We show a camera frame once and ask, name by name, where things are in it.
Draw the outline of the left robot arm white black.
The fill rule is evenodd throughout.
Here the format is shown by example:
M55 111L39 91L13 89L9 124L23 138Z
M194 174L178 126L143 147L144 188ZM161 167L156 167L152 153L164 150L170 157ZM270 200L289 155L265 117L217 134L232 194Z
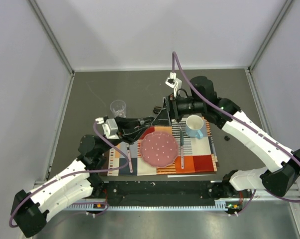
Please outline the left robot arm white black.
M122 142L136 142L153 121L153 117L97 118L93 124L94 134L81 138L80 155L69 166L31 191L16 193L8 225L19 228L26 238L30 238L69 205L89 196L99 197L103 193L99 173L117 171L129 165L129 156L117 146ZM104 154L110 149L122 155L125 162L104 169Z

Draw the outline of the black earbud charging case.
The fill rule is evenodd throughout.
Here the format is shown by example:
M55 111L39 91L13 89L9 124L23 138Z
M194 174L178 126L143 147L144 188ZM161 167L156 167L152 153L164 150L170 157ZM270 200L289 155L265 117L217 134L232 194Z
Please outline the black earbud charging case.
M153 108L153 113L156 114L156 115L158 115L159 112L161 111L161 109L162 109L161 107L154 107Z

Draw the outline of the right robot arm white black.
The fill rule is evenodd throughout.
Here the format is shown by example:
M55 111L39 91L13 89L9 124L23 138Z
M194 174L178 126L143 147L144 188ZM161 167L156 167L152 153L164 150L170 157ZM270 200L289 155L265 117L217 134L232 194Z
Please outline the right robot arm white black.
M170 125L183 116L201 114L208 122L233 136L264 163L263 168L247 171L233 170L225 175L222 189L229 197L240 191L265 190L286 200L285 195L300 176L300 149L292 150L274 140L257 127L232 100L218 97L213 82L198 76L187 81L191 95L182 98L178 91L182 82L175 73L165 81L174 91L163 99L163 107L154 120L157 125Z

